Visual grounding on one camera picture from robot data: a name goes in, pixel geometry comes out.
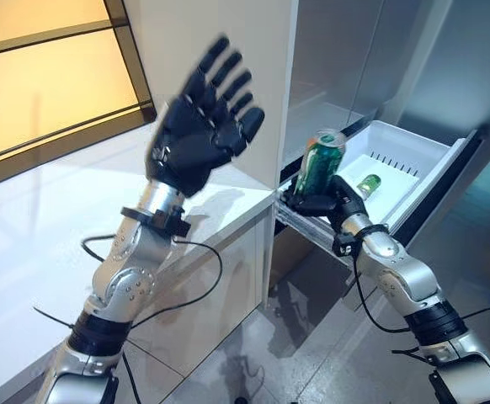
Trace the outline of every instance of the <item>white countertop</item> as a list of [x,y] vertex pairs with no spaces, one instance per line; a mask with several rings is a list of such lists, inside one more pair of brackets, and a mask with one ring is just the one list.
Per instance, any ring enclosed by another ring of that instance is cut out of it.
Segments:
[[[98,265],[79,242],[114,232],[121,207],[136,205],[151,133],[147,125],[0,183],[0,386],[68,334],[32,306],[75,322]],[[215,170],[185,203],[188,239],[217,243],[267,208],[272,195],[233,166]],[[94,245],[103,255],[106,247]],[[40,372],[32,366],[23,378]]]

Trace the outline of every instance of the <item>plastic bin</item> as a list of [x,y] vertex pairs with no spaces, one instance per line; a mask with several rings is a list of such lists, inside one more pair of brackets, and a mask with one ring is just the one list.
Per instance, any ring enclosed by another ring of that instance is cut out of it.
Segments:
[[[368,173],[380,175],[382,184],[365,206],[374,222],[386,223],[394,232],[438,182],[467,140],[458,139],[447,146],[375,120],[349,138],[338,172],[354,186]],[[280,192],[289,185],[281,185]],[[330,250],[332,230],[325,226],[326,218],[304,218],[277,203],[280,221]]]

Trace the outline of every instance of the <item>small bottle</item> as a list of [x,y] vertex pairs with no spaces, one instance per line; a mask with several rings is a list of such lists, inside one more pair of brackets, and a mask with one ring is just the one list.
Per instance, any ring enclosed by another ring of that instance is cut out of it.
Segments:
[[359,183],[357,189],[361,192],[361,198],[367,200],[374,191],[376,191],[381,185],[381,178],[376,174],[370,174],[365,177],[363,181]]

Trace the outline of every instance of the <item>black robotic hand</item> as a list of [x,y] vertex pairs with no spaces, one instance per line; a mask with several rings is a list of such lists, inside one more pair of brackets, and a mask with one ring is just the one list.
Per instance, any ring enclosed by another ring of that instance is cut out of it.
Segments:
[[341,232],[343,221],[351,215],[367,215],[361,197],[338,175],[333,177],[325,195],[294,195],[295,186],[294,178],[283,194],[283,201],[300,215],[326,216],[336,233]]
[[213,168],[239,156],[264,121],[264,112],[258,107],[242,113],[253,99],[251,93],[235,99],[252,77],[249,70],[217,94],[226,76],[241,61],[239,52],[232,52],[207,82],[206,75],[228,45],[228,38],[222,36],[207,51],[181,94],[170,104],[148,147],[148,178],[164,182],[187,197],[204,187]]

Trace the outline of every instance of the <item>black strap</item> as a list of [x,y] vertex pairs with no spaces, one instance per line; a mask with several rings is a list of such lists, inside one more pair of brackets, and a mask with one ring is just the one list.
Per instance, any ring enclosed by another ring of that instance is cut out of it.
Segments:
[[155,214],[144,212],[137,209],[121,208],[123,216],[130,217],[135,221],[139,221],[142,225],[152,228],[156,231],[163,231],[169,236],[186,237],[191,225],[181,220],[183,209],[176,207],[173,213],[168,215],[161,210],[157,210]]
[[378,231],[382,231],[384,233],[389,234],[389,231],[387,230],[386,225],[370,225],[365,227],[364,229],[361,229],[354,237],[357,240],[363,241],[365,236],[368,236],[369,234],[376,233]]

